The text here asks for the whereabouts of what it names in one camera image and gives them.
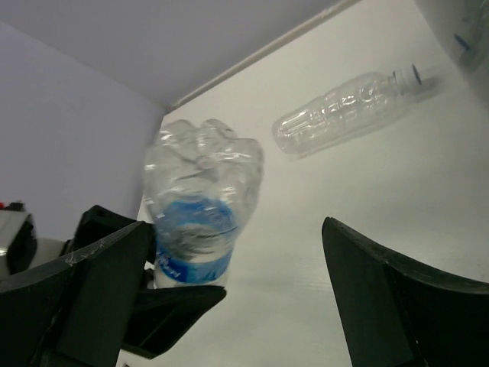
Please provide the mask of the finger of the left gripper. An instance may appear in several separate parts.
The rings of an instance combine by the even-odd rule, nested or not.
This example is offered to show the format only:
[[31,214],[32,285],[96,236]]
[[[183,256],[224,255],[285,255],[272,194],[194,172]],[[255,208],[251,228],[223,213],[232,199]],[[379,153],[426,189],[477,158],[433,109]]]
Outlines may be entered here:
[[73,237],[64,243],[60,255],[63,256],[91,245],[133,222],[135,219],[95,205],[82,214]]
[[139,291],[122,349],[146,359],[163,355],[225,296],[215,285]]

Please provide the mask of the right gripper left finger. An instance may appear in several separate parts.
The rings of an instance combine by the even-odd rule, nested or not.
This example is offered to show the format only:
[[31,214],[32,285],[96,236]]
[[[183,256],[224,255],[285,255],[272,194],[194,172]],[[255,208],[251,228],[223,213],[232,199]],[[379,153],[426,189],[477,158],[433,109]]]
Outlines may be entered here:
[[114,366],[150,239],[150,226],[134,222],[3,280],[1,364]]

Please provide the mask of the clear bottle blue label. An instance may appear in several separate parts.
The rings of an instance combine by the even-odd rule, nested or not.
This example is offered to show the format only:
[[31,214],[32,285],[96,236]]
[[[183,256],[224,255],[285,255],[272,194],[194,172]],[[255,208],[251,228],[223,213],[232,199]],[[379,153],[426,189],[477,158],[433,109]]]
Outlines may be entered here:
[[225,284],[264,176],[253,138],[209,119],[164,124],[144,158],[143,201],[156,232],[157,288]]

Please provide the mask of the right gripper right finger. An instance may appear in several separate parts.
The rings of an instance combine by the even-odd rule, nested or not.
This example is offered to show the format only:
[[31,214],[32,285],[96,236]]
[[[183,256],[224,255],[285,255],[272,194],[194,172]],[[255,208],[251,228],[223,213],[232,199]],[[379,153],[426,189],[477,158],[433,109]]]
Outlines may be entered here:
[[353,366],[486,366],[488,285],[327,217],[322,244]]

